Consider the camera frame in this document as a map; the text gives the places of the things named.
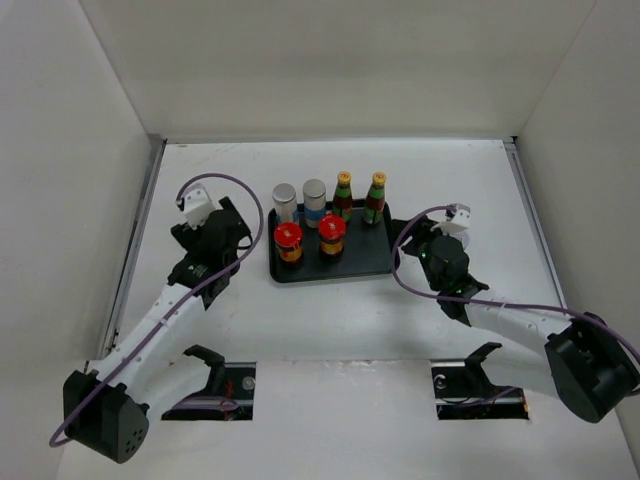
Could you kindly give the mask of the red lid jar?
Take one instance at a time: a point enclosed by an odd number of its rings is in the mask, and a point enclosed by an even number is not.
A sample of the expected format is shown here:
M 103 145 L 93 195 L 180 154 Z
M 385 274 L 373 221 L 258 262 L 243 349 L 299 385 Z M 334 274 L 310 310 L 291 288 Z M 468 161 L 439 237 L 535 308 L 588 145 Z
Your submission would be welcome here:
M 342 256 L 346 229 L 346 222 L 339 215 L 327 214 L 319 221 L 319 252 L 324 261 L 337 261 Z
M 290 268 L 299 266 L 303 261 L 303 231 L 297 223 L 283 222 L 274 230 L 273 240 L 280 262 Z

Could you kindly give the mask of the silver lid white jar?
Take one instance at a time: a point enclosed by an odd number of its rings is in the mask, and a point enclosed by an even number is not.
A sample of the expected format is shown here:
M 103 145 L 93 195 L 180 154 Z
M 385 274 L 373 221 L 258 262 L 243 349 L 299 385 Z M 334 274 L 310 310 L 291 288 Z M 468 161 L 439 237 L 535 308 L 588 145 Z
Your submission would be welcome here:
M 297 196 L 295 188 L 288 183 L 276 185 L 272 191 L 276 219 L 281 223 L 299 223 Z

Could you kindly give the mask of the yellow cap sauce bottle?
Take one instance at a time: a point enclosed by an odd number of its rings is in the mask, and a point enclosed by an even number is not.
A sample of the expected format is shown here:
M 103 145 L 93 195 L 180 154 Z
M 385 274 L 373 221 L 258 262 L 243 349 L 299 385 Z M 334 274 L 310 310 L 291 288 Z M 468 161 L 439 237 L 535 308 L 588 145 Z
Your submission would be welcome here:
M 340 216 L 348 223 L 351 219 L 352 207 L 351 174 L 348 171 L 341 171 L 337 175 L 337 183 L 332 201 L 332 213 Z
M 385 207 L 386 174 L 375 172 L 365 198 L 363 220 L 369 225 L 376 225 L 382 220 Z

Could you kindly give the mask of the white jar red label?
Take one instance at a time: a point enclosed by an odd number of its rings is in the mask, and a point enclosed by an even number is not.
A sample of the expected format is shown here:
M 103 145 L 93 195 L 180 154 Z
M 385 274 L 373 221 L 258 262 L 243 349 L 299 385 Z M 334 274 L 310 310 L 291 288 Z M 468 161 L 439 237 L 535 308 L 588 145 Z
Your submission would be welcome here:
M 467 231 L 460 232 L 456 238 L 461 242 L 464 249 L 466 249 L 470 244 L 470 235 Z

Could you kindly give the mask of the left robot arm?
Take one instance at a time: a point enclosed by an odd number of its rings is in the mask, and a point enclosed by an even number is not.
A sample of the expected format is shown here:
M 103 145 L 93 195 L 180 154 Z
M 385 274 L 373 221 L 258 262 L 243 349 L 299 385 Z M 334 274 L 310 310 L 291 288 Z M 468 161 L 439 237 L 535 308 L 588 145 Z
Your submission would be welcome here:
M 187 220 L 171 234 L 185 255 L 159 298 L 107 357 L 74 371 L 63 385 L 67 439 L 119 464 L 139 451 L 150 425 L 182 401 L 194 408 L 199 395 L 211 409 L 234 407 L 223 394 L 224 357 L 197 344 L 194 333 L 238 272 L 240 244 L 251 231 L 227 197 L 218 208 L 210 200 L 183 204 Z

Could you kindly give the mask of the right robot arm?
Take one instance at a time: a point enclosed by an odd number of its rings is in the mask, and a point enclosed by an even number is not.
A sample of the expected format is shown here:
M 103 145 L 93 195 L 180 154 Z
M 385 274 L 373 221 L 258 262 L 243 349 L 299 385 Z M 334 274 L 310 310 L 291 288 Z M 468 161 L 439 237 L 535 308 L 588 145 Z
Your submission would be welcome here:
M 525 388 L 560 400 L 589 423 L 638 395 L 639 354 L 600 317 L 499 296 L 470 274 L 462 242 L 443 228 L 427 216 L 393 221 L 393 267 L 399 267 L 401 253 L 416 258 L 430 288 L 425 297 L 436 301 L 446 317 L 525 350 L 518 356 L 502 342 L 487 342 L 469 354 L 463 380 L 471 393 Z

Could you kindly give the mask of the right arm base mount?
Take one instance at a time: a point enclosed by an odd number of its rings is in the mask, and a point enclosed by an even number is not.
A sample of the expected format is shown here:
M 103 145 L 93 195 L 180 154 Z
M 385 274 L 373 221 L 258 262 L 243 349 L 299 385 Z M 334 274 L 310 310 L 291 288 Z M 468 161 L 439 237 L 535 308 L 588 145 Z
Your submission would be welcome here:
M 464 359 L 431 363 L 436 415 L 441 421 L 528 420 L 521 389 L 490 382 L 482 363 L 502 345 L 489 342 Z

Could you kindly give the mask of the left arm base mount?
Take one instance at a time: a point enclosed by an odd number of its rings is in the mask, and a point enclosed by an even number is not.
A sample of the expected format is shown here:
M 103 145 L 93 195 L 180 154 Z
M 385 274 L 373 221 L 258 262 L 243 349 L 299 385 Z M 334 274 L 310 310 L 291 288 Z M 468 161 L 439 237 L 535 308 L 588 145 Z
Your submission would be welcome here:
M 251 421 L 254 413 L 257 364 L 228 363 L 213 350 L 200 345 L 187 349 L 188 358 L 208 368 L 205 386 L 163 414 L 163 421 Z

